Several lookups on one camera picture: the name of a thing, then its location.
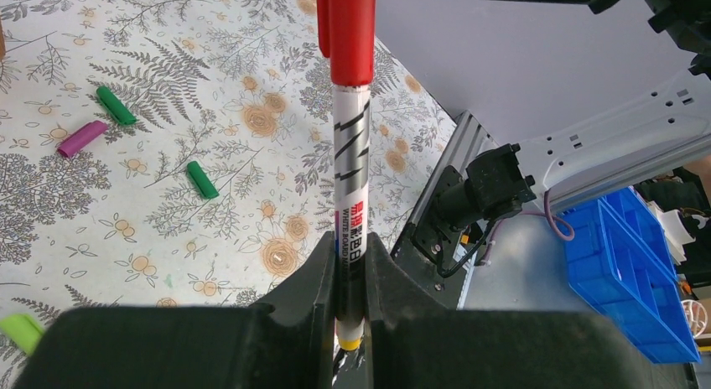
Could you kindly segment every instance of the blue plastic bin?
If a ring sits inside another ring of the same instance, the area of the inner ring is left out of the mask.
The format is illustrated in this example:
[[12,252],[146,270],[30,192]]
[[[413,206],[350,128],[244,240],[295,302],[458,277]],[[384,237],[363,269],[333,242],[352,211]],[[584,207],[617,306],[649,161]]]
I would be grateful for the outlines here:
[[623,189],[562,217],[575,229],[570,287],[652,362],[700,361],[664,232],[636,194]]

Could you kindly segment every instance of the tablecloth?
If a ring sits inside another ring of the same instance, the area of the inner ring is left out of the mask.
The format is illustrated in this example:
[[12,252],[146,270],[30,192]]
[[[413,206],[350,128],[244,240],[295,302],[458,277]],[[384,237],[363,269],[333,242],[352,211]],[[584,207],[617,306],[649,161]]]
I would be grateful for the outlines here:
[[[333,227],[315,0],[0,0],[0,317],[249,304]],[[138,117],[111,121],[109,86]],[[454,124],[380,42],[370,228],[391,246]],[[56,147],[109,130],[71,159]],[[185,175],[197,160],[220,196]],[[26,362],[0,336],[0,389]]]

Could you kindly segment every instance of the purple marker cap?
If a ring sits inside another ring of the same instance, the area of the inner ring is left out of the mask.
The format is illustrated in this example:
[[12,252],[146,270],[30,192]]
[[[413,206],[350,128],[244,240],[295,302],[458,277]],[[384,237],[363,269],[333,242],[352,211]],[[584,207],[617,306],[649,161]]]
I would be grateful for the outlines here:
[[77,154],[84,146],[89,144],[89,142],[106,132],[108,128],[109,126],[101,121],[89,122],[66,138],[57,148],[57,152],[64,157],[71,157]]

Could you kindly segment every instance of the red marker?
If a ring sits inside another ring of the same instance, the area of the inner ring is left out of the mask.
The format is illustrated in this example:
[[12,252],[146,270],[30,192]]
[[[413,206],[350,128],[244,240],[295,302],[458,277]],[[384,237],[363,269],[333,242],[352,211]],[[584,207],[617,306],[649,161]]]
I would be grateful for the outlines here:
[[333,89],[336,234],[336,334],[361,345],[368,233],[370,83],[376,0],[316,0],[319,47],[330,59]]

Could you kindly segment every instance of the green marker cap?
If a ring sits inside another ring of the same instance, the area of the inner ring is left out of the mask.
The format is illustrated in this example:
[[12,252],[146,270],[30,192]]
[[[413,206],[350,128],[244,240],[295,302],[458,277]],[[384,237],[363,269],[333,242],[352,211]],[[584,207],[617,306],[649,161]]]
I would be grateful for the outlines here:
[[136,123],[136,117],[123,105],[123,103],[113,95],[112,91],[106,86],[101,86],[96,89],[96,95],[99,96],[101,104],[109,111],[113,120],[119,125],[133,125]]
[[197,161],[191,161],[188,163],[188,176],[193,180],[193,183],[197,187],[198,191],[205,199],[214,199],[220,196],[217,192],[215,186],[207,178],[207,174],[202,170]]
[[27,355],[32,355],[44,334],[42,325],[27,314],[0,319],[0,330]]

